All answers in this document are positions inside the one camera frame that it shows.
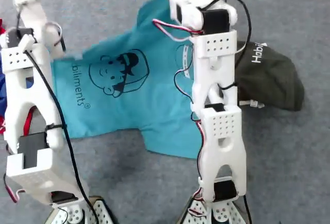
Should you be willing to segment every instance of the gray fabric surface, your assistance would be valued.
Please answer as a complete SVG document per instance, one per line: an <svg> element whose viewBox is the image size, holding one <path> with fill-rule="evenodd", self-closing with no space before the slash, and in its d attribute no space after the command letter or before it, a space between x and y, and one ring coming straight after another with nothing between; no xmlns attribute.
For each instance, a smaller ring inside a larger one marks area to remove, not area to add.
<svg viewBox="0 0 330 224"><path fill-rule="evenodd" d="M146 0L42 0L61 24L70 53L132 27ZM328 223L330 202L330 0L245 0L252 40L267 42L296 64L306 88L301 112L243 109L248 201L255 224ZM238 8L240 39L247 33ZM11 0L0 0L0 17L14 24ZM42 122L34 120L33 130ZM5 171L4 144L0 168ZM75 140L74 150L91 195L102 195L120 223L174 223L197 187L195 160L144 149L136 130ZM68 151L62 153L70 162ZM15 205L0 187L2 223L43 223L50 208L29 196Z"/></svg>

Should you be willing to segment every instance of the teal t-shirt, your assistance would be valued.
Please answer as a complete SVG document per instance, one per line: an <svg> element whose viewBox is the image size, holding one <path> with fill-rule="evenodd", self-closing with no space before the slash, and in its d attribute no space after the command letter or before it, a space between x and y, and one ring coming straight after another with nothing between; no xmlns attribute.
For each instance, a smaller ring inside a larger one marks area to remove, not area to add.
<svg viewBox="0 0 330 224"><path fill-rule="evenodd" d="M153 25L153 18L172 23L169 0L146 3L131 31L92 46L82 59L55 60L55 92L70 137L138 128L148 150L196 158L201 135L190 120L190 100L173 81L176 71L192 60L191 43L172 41ZM191 78L179 74L177 83L191 93Z"/></svg>

